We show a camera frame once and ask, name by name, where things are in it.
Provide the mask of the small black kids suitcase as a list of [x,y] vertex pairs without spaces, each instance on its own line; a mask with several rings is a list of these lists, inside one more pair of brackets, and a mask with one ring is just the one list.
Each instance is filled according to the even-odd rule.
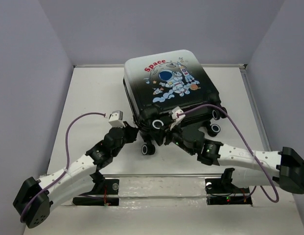
[[174,128],[204,127],[210,137],[221,128],[212,119],[225,118],[219,91],[195,55],[186,49],[129,59],[123,84],[135,125],[144,141],[143,155],[155,153],[170,131],[170,112],[180,107],[185,118]]

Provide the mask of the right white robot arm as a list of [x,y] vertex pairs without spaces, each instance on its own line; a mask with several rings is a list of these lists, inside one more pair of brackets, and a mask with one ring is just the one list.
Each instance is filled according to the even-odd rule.
[[174,128],[165,144],[196,155],[204,165],[226,166],[220,185],[226,192],[248,186],[274,184],[293,194],[304,194],[304,159],[290,147],[281,151],[249,151],[205,138],[195,128]]

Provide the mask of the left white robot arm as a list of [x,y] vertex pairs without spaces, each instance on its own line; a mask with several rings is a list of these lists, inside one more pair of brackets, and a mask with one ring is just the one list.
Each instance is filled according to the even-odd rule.
[[128,124],[112,127],[103,140],[64,169],[39,179],[26,179],[13,201],[21,223],[35,228],[62,203],[87,192],[101,192],[105,178],[99,171],[113,161],[125,144],[136,141],[138,131]]

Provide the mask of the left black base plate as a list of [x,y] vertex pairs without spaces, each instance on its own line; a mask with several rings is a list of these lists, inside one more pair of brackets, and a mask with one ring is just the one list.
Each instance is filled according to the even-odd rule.
[[119,179],[106,179],[103,185],[72,199],[75,206],[118,206]]

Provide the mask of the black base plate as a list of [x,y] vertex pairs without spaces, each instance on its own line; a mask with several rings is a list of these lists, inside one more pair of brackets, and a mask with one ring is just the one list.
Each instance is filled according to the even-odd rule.
[[119,179],[106,179],[103,185],[72,199],[75,206],[118,206]]
[[219,178],[207,178],[205,191],[209,206],[253,204],[249,188],[238,188],[233,185],[224,186]]

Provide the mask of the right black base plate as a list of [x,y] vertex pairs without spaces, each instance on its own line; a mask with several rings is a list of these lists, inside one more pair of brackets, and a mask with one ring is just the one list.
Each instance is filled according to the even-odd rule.
[[253,204],[249,188],[238,188],[233,185],[224,186],[219,178],[207,178],[205,191],[209,206]]

